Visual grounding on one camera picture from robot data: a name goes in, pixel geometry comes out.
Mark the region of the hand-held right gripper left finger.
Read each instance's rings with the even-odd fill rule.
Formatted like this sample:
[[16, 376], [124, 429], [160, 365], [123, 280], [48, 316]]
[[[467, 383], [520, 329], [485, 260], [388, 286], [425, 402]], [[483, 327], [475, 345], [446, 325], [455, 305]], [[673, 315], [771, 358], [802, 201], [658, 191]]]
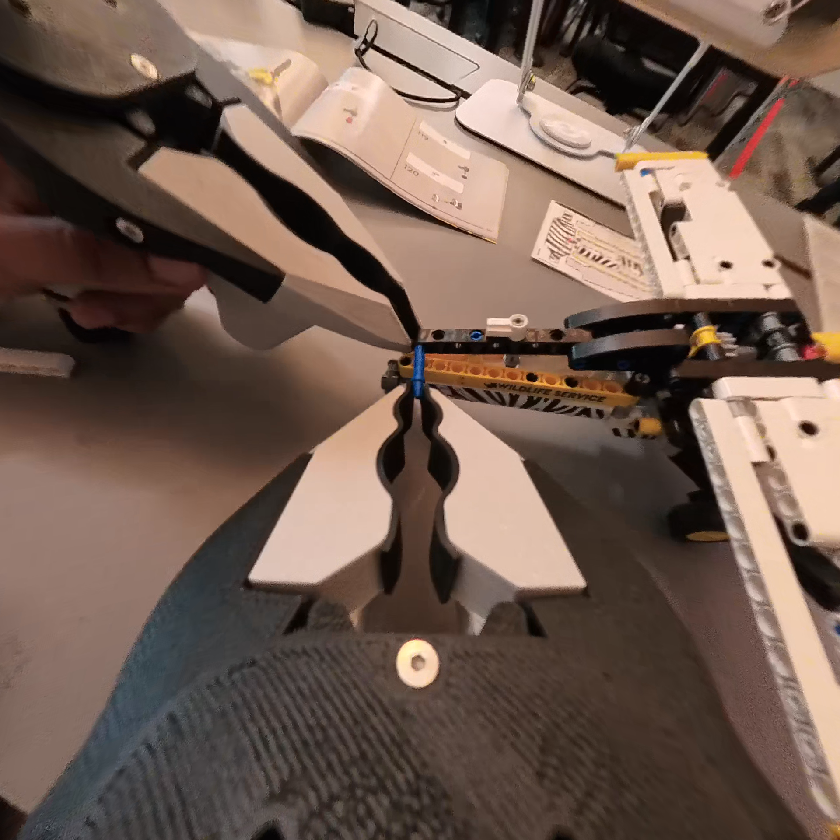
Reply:
[[397, 387], [309, 454], [248, 574], [255, 589], [310, 596], [359, 614], [383, 593], [382, 562], [399, 554], [392, 497], [404, 467], [413, 397]]

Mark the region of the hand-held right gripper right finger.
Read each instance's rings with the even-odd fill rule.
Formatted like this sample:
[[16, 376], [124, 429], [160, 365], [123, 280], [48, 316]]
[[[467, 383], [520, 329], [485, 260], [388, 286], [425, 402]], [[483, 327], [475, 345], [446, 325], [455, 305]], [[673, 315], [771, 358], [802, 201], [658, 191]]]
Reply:
[[436, 391], [424, 395], [423, 431], [440, 489], [429, 550], [438, 600], [485, 624], [500, 604], [582, 594], [585, 578], [519, 453]]

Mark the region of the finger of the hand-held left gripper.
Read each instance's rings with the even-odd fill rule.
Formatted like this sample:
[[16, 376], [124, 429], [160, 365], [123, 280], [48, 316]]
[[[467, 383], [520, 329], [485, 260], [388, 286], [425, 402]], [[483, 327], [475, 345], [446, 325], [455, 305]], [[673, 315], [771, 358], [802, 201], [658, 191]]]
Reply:
[[414, 343], [420, 325], [401, 278], [302, 144], [220, 59], [199, 55], [196, 81], [224, 107], [216, 157], [252, 186], [295, 236], [386, 296]]
[[197, 211], [236, 244], [279, 270], [279, 288], [267, 302], [246, 292], [232, 269], [210, 269], [225, 331], [250, 349], [273, 349], [312, 327], [383, 349], [412, 343], [392, 304], [328, 255], [295, 236], [257, 191], [229, 166], [206, 156], [157, 151], [142, 177]]

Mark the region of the white yellow lego plane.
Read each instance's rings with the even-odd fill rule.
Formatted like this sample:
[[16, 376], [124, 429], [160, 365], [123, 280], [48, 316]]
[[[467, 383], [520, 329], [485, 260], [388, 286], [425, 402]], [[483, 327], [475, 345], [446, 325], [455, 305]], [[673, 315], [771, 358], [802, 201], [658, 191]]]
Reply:
[[838, 837], [838, 286], [798, 302], [704, 153], [620, 154], [655, 297], [427, 329], [425, 383], [462, 401], [662, 440], [695, 485], [680, 542], [730, 542], [814, 800]]

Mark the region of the white flat lego beam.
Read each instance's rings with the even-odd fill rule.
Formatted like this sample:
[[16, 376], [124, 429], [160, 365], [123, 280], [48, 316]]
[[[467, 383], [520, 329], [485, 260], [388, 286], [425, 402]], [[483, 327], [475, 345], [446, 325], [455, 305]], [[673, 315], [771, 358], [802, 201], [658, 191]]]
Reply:
[[1, 348], [1, 373], [66, 379], [76, 368], [65, 353]]

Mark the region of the person's left hand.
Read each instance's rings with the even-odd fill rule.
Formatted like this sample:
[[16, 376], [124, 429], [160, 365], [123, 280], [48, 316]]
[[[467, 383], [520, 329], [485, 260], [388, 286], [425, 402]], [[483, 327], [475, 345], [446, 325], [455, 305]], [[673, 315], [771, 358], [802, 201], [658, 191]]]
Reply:
[[76, 295], [66, 311], [84, 329], [147, 333], [206, 284], [205, 270], [98, 238], [48, 214], [34, 187], [1, 162], [1, 300], [48, 288]]

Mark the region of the open instruction booklet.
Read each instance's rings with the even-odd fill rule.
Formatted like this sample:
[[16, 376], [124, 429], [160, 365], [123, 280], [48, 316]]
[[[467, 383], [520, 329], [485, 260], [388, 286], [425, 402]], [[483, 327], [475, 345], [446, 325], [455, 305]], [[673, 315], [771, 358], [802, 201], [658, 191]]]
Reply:
[[236, 75], [300, 141], [341, 155], [427, 215], [498, 241], [508, 168], [438, 131], [368, 70], [329, 82], [312, 60], [282, 50]]

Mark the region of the grey closed laptop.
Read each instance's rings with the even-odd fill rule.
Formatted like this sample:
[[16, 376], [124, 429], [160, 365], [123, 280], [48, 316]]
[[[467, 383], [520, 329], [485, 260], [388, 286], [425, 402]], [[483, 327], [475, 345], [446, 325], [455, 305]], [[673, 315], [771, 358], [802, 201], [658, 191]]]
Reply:
[[392, 84], [400, 76], [417, 79], [417, 93], [436, 86], [474, 93], [484, 82], [480, 47], [397, 2], [353, 4], [353, 36], [363, 67], [380, 71]]

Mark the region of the zebra striped sticker sheet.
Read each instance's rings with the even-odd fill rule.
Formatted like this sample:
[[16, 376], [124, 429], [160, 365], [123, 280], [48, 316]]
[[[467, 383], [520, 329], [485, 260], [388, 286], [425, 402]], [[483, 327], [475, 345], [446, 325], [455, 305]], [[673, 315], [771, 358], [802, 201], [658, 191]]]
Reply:
[[615, 301], [655, 297], [655, 284], [634, 238], [556, 201], [548, 204], [531, 258]]

